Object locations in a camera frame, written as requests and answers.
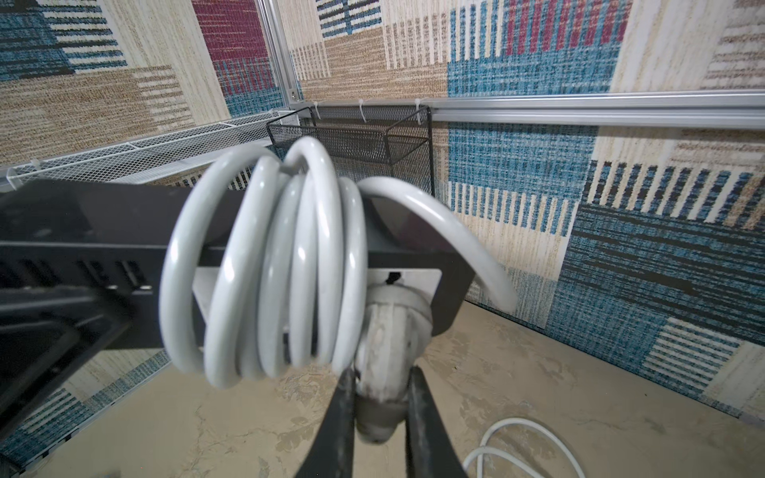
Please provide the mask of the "black power strip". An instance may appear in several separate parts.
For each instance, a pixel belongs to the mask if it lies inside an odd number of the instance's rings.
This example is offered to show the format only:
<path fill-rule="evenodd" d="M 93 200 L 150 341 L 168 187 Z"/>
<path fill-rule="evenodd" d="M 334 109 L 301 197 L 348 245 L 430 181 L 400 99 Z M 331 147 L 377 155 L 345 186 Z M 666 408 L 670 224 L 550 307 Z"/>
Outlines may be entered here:
<path fill-rule="evenodd" d="M 187 187 L 38 180 L 1 196 L 1 288 L 101 288 L 127 298 L 135 318 L 115 349 L 161 346 L 157 288 Z M 433 332 L 444 333 L 474 273 L 424 220 L 390 199 L 363 202 L 369 269 L 390 276 L 438 270 Z"/>

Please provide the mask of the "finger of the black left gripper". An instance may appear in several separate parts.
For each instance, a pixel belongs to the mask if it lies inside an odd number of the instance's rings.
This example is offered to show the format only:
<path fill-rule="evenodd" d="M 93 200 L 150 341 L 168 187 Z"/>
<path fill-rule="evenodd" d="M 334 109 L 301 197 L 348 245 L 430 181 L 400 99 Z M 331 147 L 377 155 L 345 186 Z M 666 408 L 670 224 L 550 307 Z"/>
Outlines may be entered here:
<path fill-rule="evenodd" d="M 131 324 L 108 290 L 57 286 L 1 291 L 1 437 L 7 438 Z"/>

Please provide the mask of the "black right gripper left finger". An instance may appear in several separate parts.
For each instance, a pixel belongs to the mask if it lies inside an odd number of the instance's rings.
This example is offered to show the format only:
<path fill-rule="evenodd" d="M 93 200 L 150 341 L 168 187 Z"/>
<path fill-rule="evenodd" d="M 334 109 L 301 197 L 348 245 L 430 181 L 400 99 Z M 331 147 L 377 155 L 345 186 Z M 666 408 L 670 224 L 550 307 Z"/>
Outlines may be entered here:
<path fill-rule="evenodd" d="M 352 477 L 355 448 L 356 374 L 341 374 L 314 442 L 296 477 Z"/>

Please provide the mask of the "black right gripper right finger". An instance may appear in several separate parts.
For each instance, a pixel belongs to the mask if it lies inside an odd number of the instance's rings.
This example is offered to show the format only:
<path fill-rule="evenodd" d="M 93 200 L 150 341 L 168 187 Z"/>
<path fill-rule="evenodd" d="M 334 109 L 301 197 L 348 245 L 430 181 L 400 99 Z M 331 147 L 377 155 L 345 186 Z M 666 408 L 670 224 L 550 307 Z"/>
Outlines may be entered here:
<path fill-rule="evenodd" d="M 467 476 L 446 432 L 424 372 L 418 366 L 410 370 L 408 380 L 406 476 Z"/>

